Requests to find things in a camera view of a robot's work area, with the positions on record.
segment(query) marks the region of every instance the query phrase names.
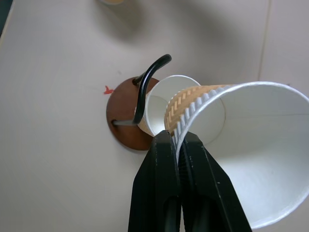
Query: red mark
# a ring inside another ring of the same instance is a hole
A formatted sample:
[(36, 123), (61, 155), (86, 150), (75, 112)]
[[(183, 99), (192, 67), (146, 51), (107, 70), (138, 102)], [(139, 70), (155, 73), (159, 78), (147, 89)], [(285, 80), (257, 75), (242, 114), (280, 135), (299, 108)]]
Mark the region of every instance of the red mark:
[(105, 88), (106, 88), (106, 90), (105, 90), (105, 92), (103, 94), (111, 94), (111, 93), (114, 92), (114, 90), (113, 89), (109, 89), (108, 86), (105, 86)]

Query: brown wooden base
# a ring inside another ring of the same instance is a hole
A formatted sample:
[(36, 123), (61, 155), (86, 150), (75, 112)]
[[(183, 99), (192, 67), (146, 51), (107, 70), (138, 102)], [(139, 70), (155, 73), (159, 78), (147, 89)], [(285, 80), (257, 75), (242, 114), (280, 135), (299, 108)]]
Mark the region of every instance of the brown wooden base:
[[(123, 145), (135, 150), (148, 150), (153, 139), (152, 136), (143, 132), (138, 126), (114, 126), (113, 120), (132, 120), (137, 104), (139, 86), (132, 83), (130, 78), (121, 83), (111, 94), (106, 107), (108, 126), (114, 137)], [(147, 93), (159, 81), (151, 78)]]

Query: black metal hook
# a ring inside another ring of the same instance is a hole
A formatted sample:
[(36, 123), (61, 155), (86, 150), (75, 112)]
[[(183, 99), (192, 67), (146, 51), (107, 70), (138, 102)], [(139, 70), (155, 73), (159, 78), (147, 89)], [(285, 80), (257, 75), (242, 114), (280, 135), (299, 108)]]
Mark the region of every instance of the black metal hook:
[(137, 98), (137, 106), (134, 118), (132, 120), (113, 120), (112, 124), (115, 126), (135, 126), (140, 123), (143, 118), (146, 103), (146, 91), (147, 86), (154, 75), (154, 73), (162, 68), (164, 65), (168, 64), (172, 60), (169, 54), (166, 54), (159, 59), (157, 59), (146, 72), (144, 72), (139, 77), (135, 78), (132, 83), (137, 85), (140, 82), (139, 94)]

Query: white paper cup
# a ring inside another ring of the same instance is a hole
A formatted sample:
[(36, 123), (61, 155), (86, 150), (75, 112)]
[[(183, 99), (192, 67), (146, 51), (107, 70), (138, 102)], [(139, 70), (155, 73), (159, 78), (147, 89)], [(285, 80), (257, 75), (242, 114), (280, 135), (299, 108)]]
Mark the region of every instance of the white paper cup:
[(151, 136), (156, 136), (164, 126), (164, 114), (172, 97), (179, 91), (200, 84), (194, 79), (173, 75), (159, 81), (146, 95), (145, 112), (139, 128)]
[(252, 229), (279, 221), (309, 193), (309, 99), (273, 82), (218, 88), (183, 111), (174, 141), (196, 134), (230, 177)]

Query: table surface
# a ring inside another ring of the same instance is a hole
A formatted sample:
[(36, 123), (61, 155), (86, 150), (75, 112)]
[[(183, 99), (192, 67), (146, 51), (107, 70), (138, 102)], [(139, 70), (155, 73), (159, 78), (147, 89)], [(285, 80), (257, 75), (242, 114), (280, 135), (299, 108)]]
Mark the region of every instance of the table surface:
[[(16, 0), (0, 40), (0, 230), (127, 231), (145, 152), (111, 135), (105, 86), (143, 73), (166, 53), (173, 60), (155, 74), (159, 80), (256, 81), (267, 6)], [(307, 205), (259, 231), (307, 231), (299, 227)]]

